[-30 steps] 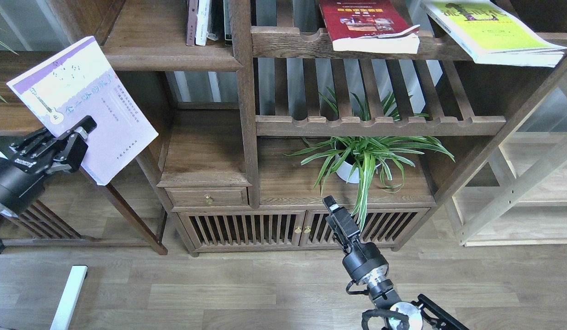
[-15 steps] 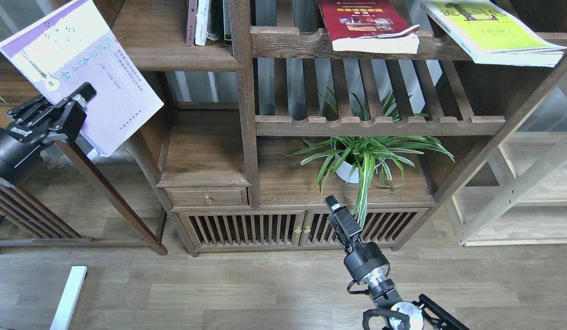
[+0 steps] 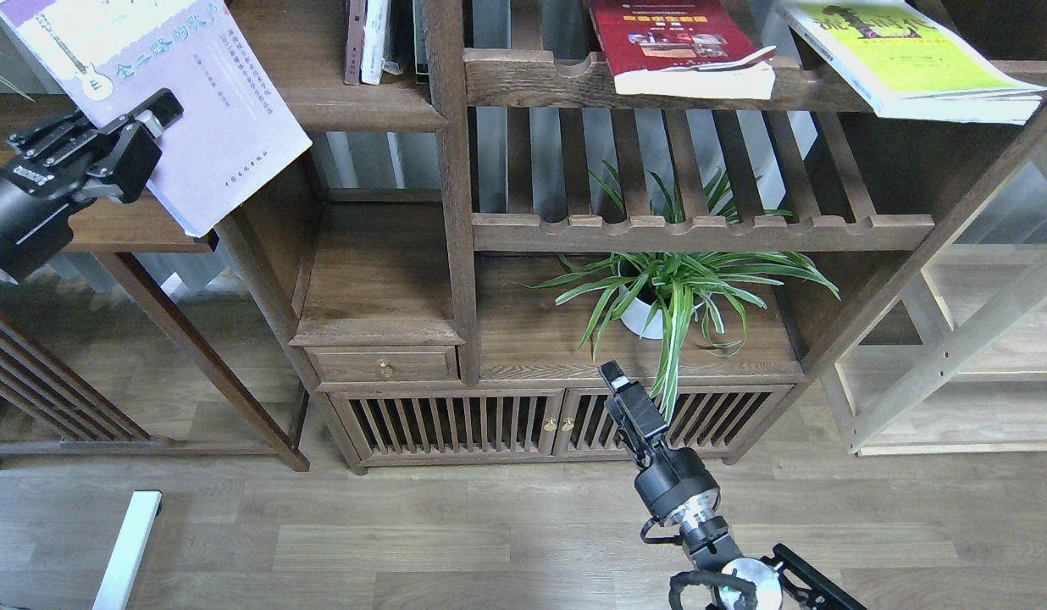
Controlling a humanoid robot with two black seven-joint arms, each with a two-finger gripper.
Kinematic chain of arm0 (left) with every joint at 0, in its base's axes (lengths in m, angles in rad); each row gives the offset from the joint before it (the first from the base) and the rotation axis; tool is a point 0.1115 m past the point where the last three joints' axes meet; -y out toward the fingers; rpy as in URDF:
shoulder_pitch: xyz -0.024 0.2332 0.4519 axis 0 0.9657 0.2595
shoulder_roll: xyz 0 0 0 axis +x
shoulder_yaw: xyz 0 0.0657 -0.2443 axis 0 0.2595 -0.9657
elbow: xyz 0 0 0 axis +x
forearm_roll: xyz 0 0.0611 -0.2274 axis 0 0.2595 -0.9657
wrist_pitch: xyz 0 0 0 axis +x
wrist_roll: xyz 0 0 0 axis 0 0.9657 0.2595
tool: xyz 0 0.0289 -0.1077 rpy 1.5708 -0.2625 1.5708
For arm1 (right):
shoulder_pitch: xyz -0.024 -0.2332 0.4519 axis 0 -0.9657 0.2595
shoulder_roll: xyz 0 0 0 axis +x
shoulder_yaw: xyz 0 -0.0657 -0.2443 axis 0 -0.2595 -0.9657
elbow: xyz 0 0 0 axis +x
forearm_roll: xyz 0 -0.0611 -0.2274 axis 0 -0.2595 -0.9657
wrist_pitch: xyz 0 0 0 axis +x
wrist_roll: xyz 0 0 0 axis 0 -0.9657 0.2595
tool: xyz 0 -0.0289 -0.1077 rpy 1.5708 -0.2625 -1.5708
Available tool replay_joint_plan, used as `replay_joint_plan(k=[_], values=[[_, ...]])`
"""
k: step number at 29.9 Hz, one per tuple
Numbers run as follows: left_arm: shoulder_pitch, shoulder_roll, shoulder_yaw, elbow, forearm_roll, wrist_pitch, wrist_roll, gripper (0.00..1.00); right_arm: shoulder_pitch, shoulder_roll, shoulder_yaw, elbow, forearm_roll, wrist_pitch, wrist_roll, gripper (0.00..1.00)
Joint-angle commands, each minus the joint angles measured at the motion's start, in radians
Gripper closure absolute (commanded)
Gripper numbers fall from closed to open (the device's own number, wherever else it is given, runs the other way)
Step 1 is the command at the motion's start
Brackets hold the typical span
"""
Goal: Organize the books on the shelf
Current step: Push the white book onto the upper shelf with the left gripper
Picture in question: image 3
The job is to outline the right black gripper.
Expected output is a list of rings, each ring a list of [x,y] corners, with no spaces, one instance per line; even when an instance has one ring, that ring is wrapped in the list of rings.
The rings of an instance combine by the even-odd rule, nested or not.
[[[659,524],[680,521],[681,509],[705,497],[701,505],[717,509],[718,485],[706,470],[694,449],[673,449],[667,444],[669,424],[654,402],[640,385],[629,385],[629,378],[619,363],[600,366],[600,376],[610,391],[604,407],[615,420],[621,440],[640,469],[634,489],[648,513]]]

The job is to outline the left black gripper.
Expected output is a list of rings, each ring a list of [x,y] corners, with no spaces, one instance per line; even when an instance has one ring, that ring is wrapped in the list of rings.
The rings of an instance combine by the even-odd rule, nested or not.
[[[24,280],[73,239],[71,216],[101,197],[136,201],[159,162],[161,134],[183,112],[161,88],[101,128],[76,109],[14,132],[17,154],[0,167],[0,270]]]

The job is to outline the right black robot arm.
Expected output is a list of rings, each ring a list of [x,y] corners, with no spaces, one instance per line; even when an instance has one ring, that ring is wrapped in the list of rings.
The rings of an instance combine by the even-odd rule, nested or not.
[[[612,392],[604,407],[639,468],[634,489],[651,515],[640,538],[646,544],[682,546],[694,564],[693,570],[669,580],[673,609],[681,609],[682,593],[690,585],[709,587],[710,609],[779,609],[785,597],[802,609],[864,607],[783,544],[777,544],[771,557],[741,552],[728,522],[718,516],[720,485],[701,457],[688,447],[667,444],[668,422],[617,362],[602,364],[600,374]]]

